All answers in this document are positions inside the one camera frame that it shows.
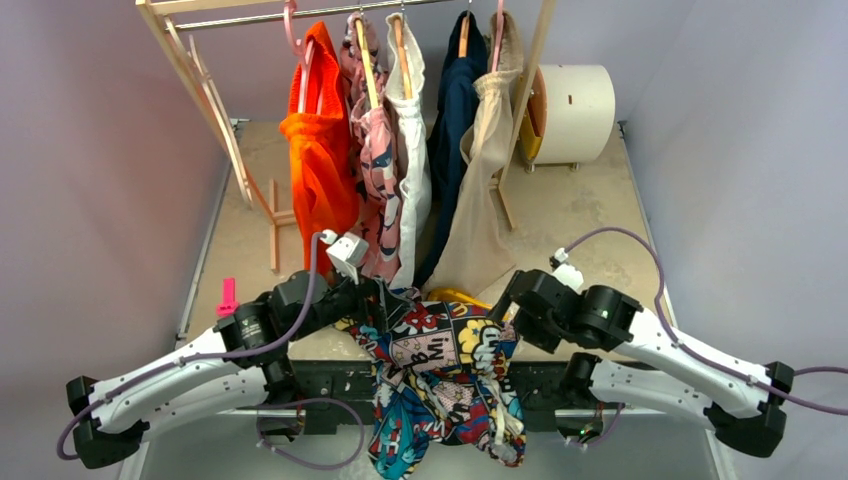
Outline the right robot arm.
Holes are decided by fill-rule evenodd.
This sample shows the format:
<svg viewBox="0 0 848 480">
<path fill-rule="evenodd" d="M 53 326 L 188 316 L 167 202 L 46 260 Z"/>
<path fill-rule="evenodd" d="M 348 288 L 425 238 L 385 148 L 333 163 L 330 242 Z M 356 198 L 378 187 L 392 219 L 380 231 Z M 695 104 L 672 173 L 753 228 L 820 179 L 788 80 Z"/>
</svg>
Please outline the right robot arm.
<svg viewBox="0 0 848 480">
<path fill-rule="evenodd" d="M 562 274 L 515 272 L 489 319 L 503 319 L 510 306 L 522 340 L 549 354 L 562 342 L 579 346 L 557 385 L 573 406 L 630 404 L 671 414 L 758 458 L 770 457 L 783 440 L 780 396 L 791 391 L 794 371 L 782 362 L 738 359 L 612 287 L 579 292 Z"/>
</svg>

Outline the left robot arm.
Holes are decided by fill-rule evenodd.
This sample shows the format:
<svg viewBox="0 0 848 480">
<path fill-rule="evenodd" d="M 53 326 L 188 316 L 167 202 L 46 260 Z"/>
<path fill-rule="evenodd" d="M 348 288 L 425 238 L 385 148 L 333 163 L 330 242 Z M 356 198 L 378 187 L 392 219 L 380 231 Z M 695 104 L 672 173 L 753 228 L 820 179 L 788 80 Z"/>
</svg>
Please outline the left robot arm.
<svg viewBox="0 0 848 480">
<path fill-rule="evenodd" d="M 99 469 L 196 419 L 264 404 L 287 408 L 309 390 L 288 357 L 291 342 L 340 320 L 384 333 L 413 308 L 381 280 L 347 278 L 330 286 L 319 274 L 299 271 L 146 366 L 109 380 L 69 381 L 74 418 L 57 454 Z"/>
</svg>

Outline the colourful comic print shorts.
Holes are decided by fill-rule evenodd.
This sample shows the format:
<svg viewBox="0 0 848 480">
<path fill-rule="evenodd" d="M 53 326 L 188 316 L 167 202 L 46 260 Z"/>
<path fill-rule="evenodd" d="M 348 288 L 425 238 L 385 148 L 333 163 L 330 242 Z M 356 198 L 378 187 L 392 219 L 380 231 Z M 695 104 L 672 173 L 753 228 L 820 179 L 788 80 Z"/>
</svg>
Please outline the colourful comic print shorts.
<svg viewBox="0 0 848 480">
<path fill-rule="evenodd" d="M 384 479 L 407 479 L 433 443 L 472 445 L 522 465 L 524 412 L 508 378 L 519 336 L 509 320 L 465 302 L 421 302 L 385 332 L 336 323 L 371 357 L 373 435 L 368 456 Z"/>
</svg>

